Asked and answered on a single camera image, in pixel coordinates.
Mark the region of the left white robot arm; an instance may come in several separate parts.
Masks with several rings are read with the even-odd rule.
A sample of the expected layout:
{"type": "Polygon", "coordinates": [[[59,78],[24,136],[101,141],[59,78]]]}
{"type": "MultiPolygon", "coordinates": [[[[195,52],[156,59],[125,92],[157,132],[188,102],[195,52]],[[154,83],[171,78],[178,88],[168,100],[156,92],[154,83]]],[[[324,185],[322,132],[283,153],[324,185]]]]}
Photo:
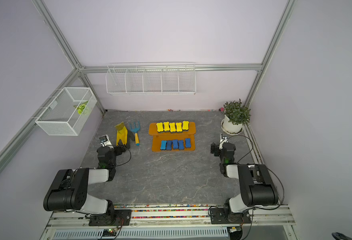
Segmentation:
{"type": "Polygon", "coordinates": [[[79,212],[94,216],[113,216],[111,200],[94,197],[88,186],[111,182],[117,171],[117,156],[127,151],[125,146],[103,146],[97,149],[99,164],[95,169],[59,170],[43,200],[47,212],[79,212]]]}

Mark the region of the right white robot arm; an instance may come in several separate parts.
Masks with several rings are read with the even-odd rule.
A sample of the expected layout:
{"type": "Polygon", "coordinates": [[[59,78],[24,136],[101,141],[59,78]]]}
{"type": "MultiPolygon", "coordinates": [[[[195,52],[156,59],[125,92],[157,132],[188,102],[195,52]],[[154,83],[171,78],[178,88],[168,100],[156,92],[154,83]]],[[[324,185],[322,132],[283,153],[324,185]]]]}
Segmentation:
{"type": "Polygon", "coordinates": [[[210,153],[220,158],[220,173],[239,182],[240,193],[226,200],[225,214],[243,214],[253,207],[277,205],[279,196],[268,168],[259,164],[236,163],[235,150],[235,145],[227,142],[210,146],[210,153]]]}

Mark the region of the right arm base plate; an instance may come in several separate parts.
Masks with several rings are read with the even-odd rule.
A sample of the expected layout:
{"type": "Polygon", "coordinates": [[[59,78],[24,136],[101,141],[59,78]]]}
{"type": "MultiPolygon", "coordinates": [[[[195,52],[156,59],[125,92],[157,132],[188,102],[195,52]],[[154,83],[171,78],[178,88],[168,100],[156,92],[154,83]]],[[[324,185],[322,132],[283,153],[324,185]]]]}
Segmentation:
{"type": "Polygon", "coordinates": [[[233,213],[230,210],[218,207],[210,207],[208,209],[208,216],[210,217],[211,224],[224,225],[224,224],[250,224],[251,219],[248,212],[246,213],[233,213]]]}

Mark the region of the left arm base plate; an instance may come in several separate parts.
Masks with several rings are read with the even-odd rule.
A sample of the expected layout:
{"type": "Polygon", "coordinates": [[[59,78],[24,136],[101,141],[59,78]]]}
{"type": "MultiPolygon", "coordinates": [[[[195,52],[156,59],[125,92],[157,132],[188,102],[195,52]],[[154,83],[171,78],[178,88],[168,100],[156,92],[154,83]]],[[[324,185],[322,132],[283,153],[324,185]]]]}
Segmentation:
{"type": "Polygon", "coordinates": [[[99,216],[91,216],[89,221],[90,227],[107,227],[107,226],[128,226],[131,221],[132,211],[127,209],[114,210],[99,216]]]}

